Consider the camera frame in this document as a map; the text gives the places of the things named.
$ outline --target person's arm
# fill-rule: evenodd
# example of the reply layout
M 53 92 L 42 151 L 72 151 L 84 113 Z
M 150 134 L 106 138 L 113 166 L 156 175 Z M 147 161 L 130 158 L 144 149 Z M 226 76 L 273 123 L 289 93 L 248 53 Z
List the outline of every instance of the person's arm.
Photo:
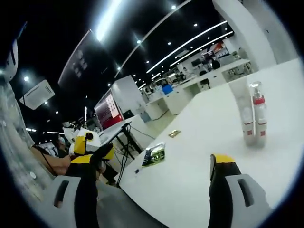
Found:
M 32 151 L 32 153 L 35 155 L 35 157 L 37 159 L 39 159 L 39 161 L 50 171 L 53 172 L 53 170 L 55 171 L 55 173 L 57 175 L 65 175 L 65 173 L 67 172 L 67 169 L 71 163 L 71 158 L 69 155 L 67 155 L 64 158 L 55 158 L 53 156 L 50 155 L 46 155 L 44 154 L 45 158 L 43 157 L 43 155 L 41 154 L 41 152 L 39 150 L 37 150 L 34 147 L 31 147 L 30 150 Z

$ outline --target computer screen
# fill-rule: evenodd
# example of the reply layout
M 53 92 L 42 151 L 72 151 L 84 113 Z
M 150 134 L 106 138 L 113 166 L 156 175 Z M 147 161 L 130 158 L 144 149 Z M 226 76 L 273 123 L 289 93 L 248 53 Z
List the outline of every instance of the computer screen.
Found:
M 124 120 L 123 115 L 114 100 L 111 89 L 106 92 L 94 109 L 103 130 Z

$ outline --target gold card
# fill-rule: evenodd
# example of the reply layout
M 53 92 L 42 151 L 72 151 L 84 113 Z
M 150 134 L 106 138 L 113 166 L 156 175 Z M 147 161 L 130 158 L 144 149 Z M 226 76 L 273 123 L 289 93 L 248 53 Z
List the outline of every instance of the gold card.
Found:
M 171 132 L 170 134 L 169 134 L 169 136 L 171 137 L 171 138 L 174 138 L 176 135 L 178 135 L 179 133 L 181 133 L 181 131 L 178 131 L 178 130 L 174 130 L 173 132 Z

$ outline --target blue bin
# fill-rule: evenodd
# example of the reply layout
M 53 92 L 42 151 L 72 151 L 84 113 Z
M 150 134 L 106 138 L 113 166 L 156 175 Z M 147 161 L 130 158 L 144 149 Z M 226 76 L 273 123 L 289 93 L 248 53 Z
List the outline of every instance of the blue bin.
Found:
M 165 87 L 162 88 L 162 91 L 163 93 L 166 95 L 166 94 L 169 94 L 173 91 L 171 85 L 166 85 Z

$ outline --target white wall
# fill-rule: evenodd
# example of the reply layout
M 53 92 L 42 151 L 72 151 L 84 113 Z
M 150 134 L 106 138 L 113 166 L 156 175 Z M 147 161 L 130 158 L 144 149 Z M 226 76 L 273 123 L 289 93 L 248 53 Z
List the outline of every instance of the white wall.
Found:
M 245 49 L 255 71 L 276 65 L 270 44 L 257 21 L 238 0 L 212 0 Z
M 145 102 L 131 76 L 115 81 L 112 85 L 112 91 L 115 101 L 123 113 L 131 110 L 134 115 L 140 114 Z
M 238 52 L 238 49 L 241 47 L 236 34 L 227 39 L 224 39 L 223 42 L 230 54 L 232 54 L 234 51 Z
M 268 5 L 262 0 L 244 0 L 243 5 L 266 35 L 277 63 L 283 63 L 298 57 L 284 26 Z

